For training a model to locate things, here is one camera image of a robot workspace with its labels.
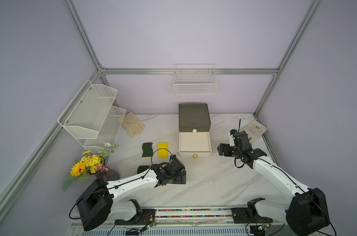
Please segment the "green yellow sponge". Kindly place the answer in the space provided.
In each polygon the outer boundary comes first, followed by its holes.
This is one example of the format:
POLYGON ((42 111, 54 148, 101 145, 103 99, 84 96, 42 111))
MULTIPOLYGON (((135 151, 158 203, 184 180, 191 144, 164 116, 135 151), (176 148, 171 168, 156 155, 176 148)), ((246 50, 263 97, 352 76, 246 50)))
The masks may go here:
POLYGON ((142 145, 142 158, 151 158, 153 156, 152 142, 143 143, 142 145))
POLYGON ((150 166, 148 166, 148 165, 141 165, 137 169, 137 174, 147 171, 147 170, 149 170, 149 168, 150 168, 150 166))

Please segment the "olive white yellow drawer cabinet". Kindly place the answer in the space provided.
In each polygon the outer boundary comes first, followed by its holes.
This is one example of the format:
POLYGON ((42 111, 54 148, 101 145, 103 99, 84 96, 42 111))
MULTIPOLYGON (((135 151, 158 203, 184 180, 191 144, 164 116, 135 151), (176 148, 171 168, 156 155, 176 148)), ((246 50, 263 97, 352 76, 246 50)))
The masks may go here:
POLYGON ((179 132, 209 132, 211 120, 206 103, 180 103, 178 105, 179 132))

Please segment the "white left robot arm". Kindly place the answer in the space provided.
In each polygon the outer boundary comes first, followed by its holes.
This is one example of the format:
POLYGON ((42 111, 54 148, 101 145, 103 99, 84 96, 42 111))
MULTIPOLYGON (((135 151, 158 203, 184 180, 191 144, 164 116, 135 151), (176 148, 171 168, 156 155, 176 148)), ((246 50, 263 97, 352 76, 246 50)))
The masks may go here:
POLYGON ((152 164, 147 170, 122 180, 94 180, 76 201, 84 231, 91 231, 107 220, 138 223, 143 210, 130 196, 167 184, 186 184, 185 166, 178 158, 152 164))

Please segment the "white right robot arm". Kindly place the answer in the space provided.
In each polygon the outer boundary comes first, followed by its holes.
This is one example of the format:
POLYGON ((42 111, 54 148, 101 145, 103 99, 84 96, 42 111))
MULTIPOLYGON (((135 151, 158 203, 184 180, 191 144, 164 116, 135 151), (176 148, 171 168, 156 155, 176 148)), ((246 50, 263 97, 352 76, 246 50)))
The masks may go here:
POLYGON ((253 222, 257 218, 270 218, 288 225, 298 236, 308 236, 331 226, 325 194, 318 188, 309 188, 277 166, 259 148, 253 148, 245 131, 230 131, 229 144, 217 147, 220 156, 241 160, 242 166, 257 171, 278 189, 287 204, 268 202, 260 197, 248 202, 246 217, 253 222))

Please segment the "purple glass vase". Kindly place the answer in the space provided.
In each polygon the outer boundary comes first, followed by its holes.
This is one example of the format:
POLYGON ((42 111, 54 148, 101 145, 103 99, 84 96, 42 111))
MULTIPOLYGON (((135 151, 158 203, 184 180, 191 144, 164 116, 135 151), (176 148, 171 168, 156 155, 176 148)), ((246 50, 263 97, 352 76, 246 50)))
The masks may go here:
POLYGON ((120 180, 120 174, 112 168, 109 168, 107 171, 103 172, 99 171, 94 175, 96 178, 104 179, 106 182, 120 180))

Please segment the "beige work glove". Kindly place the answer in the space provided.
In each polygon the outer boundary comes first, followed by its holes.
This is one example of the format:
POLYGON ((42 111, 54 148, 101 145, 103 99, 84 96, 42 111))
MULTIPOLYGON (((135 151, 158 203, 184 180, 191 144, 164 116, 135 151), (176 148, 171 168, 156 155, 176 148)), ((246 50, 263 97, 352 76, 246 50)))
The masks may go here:
POLYGON ((141 134, 145 125, 134 113, 130 112, 124 116, 122 127, 126 129, 131 137, 135 137, 141 134))

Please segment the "yellow sunflower bouquet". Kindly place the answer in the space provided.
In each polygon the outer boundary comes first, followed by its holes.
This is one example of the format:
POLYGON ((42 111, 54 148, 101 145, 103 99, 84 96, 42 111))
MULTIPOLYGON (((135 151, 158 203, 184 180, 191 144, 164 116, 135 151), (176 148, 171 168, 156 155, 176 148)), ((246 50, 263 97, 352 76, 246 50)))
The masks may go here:
POLYGON ((87 181, 90 176, 95 176, 97 172, 107 171, 110 154, 119 147, 117 144, 104 143, 100 151, 93 153, 91 150, 84 151, 81 159, 75 160, 70 173, 65 177, 61 189, 65 192, 73 182, 80 180, 87 181))

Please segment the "white mesh two-tier shelf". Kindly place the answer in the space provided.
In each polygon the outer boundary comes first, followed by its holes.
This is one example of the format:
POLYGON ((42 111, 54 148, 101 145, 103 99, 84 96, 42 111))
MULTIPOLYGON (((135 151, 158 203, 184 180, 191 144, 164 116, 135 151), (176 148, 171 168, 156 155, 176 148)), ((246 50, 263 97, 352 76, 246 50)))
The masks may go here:
POLYGON ((118 90, 87 80, 57 119, 81 146, 93 152, 116 144, 126 110, 115 105, 118 90))

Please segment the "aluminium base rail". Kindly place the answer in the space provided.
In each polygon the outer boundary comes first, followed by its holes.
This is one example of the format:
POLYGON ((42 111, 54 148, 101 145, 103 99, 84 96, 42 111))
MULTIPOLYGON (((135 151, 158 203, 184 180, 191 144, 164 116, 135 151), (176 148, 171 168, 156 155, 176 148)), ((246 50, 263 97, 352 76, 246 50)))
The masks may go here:
POLYGON ((76 220, 70 236, 293 236, 288 224, 247 216, 247 206, 147 207, 138 222, 107 220, 85 231, 76 220))

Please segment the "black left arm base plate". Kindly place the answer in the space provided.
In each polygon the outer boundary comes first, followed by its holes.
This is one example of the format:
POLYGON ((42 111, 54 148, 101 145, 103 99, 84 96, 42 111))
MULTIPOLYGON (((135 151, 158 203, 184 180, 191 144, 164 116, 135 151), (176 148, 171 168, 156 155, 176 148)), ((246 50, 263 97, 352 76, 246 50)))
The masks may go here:
POLYGON ((123 202, 125 208, 122 206, 116 209, 118 213, 115 225, 146 225, 152 223, 156 217, 156 209, 141 208, 137 200, 131 199, 127 202, 123 202))

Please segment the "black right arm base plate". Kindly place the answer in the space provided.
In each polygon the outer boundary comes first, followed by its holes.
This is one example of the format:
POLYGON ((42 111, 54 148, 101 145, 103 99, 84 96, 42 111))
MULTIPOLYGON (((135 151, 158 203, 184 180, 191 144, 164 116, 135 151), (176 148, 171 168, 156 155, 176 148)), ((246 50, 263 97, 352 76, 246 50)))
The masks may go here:
POLYGON ((258 215, 256 210, 256 203, 265 200, 265 198, 256 198, 247 203, 245 207, 231 208, 233 222, 235 224, 242 223, 272 223, 273 220, 258 215))

